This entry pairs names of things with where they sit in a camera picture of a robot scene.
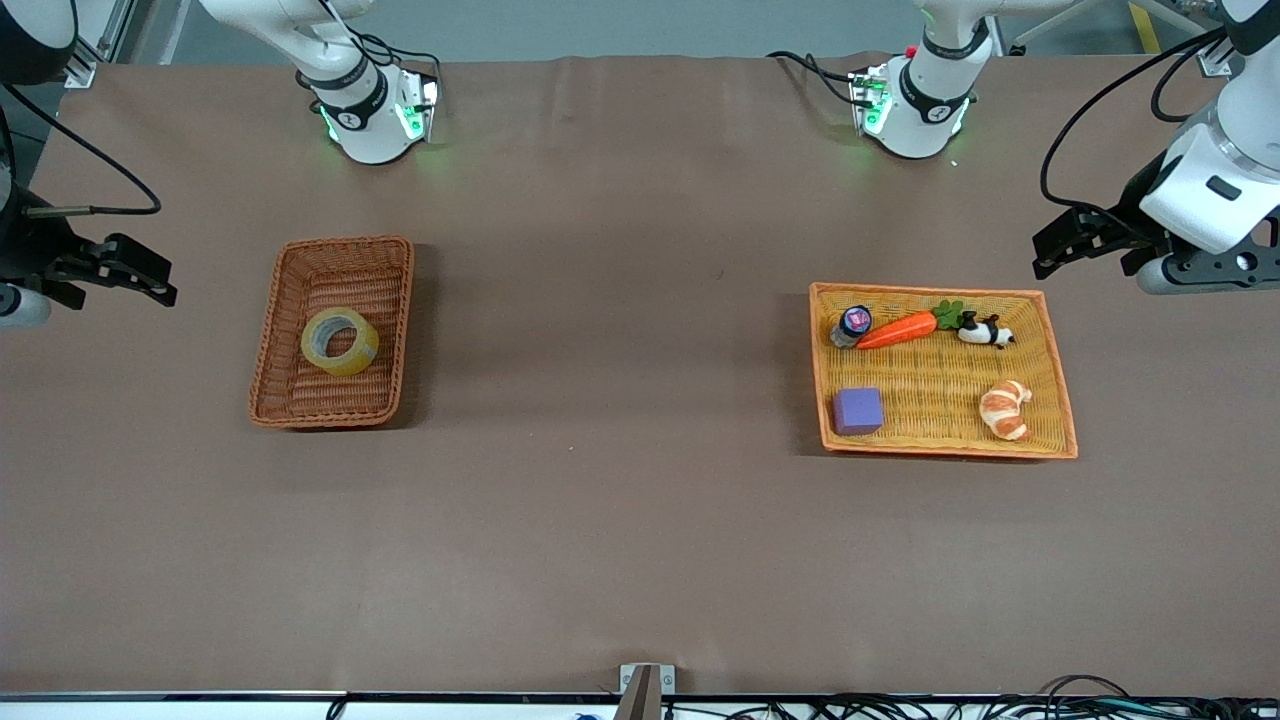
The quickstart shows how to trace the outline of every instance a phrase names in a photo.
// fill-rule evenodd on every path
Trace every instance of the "purple cube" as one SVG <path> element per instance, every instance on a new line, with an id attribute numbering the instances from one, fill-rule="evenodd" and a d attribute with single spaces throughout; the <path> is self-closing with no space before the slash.
<path id="1" fill-rule="evenodd" d="M 835 406 L 838 436 L 869 436 L 884 424 L 879 388 L 845 388 L 836 393 Z"/>

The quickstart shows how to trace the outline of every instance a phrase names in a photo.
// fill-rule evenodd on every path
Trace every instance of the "woven tray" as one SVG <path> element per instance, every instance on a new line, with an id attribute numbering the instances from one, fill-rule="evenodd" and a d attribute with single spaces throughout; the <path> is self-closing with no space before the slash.
<path id="1" fill-rule="evenodd" d="M 832 325 L 851 305 L 869 307 L 879 327 L 942 300 L 961 300 L 979 318 L 998 314 L 1000 324 L 1014 331 L 1016 342 L 997 350 L 961 342 L 954 331 L 936 331 L 927 338 L 878 350 L 840 350 L 831 343 Z M 1039 460 L 1078 455 L 1044 293 L 814 283 L 809 315 L 818 421 L 827 450 Z M 978 416 L 983 393 L 1005 379 L 1032 389 L 1030 402 L 1023 406 L 1029 439 L 1002 441 Z M 832 400 L 849 387 L 879 388 L 884 425 L 876 433 L 836 434 Z"/>
<path id="2" fill-rule="evenodd" d="M 378 425 L 396 414 L 413 290 L 413 246 L 402 237 L 291 242 L 275 259 L 248 416 L 264 428 Z M 302 356 L 302 329 L 316 313 L 346 306 L 378 329 L 378 357 L 338 378 Z M 330 354 L 351 347 L 353 331 Z"/>

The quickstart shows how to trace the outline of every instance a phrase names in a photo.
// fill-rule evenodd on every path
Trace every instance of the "packing tape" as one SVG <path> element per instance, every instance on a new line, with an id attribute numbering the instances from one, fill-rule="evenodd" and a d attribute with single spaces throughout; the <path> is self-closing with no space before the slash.
<path id="1" fill-rule="evenodd" d="M 329 357 L 329 341 L 347 328 L 356 329 L 356 342 L 342 355 Z M 330 375 L 355 375 L 378 356 L 378 331 L 351 307 L 323 310 L 302 329 L 302 356 Z"/>

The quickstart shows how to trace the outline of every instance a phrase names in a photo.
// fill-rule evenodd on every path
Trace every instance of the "brown paper tablecloth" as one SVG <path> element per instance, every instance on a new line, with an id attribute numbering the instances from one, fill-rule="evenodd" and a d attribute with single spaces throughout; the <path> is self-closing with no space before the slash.
<path id="1" fill-rule="evenodd" d="M 654 660 L 686 691 L 1276 693 L 1276 295 L 1147 297 L 1114 258 L 1038 286 L 1074 462 L 817 439 L 809 283 L 1036 286 L 1043 150 L 1135 61 L 992 61 L 928 161 L 771 60 L 447 65 L 439 143 L 376 168 L 291 68 L 104 67 L 63 118 L 165 209 L 74 225 L 180 293 L 0 336 L 0 683 L 594 691 Z M 1110 204 L 1164 147 L 1153 79 L 1059 191 Z M 35 186 L 138 201 L 64 138 Z M 380 233 L 419 247 L 401 416 L 253 428 L 275 254 Z"/>

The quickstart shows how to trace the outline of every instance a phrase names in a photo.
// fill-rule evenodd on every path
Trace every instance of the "toy carrot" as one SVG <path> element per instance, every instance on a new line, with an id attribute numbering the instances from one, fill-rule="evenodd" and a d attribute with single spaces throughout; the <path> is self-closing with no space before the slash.
<path id="1" fill-rule="evenodd" d="M 932 310 L 923 310 L 908 315 L 901 320 L 893 320 L 887 325 L 881 325 L 863 336 L 858 341 L 858 350 L 876 350 L 888 345 L 897 345 L 918 337 L 924 337 L 938 329 L 938 319 Z"/>
<path id="2" fill-rule="evenodd" d="M 858 341 L 856 347 L 859 350 L 876 350 L 877 347 L 886 347 L 924 337 L 938 329 L 940 319 L 946 327 L 954 324 L 955 315 L 960 313 L 960 310 L 961 304 L 959 301 L 943 300 L 942 304 L 933 310 L 922 310 L 900 320 L 893 320 L 887 325 L 876 328 L 874 331 L 864 334 L 863 338 Z"/>

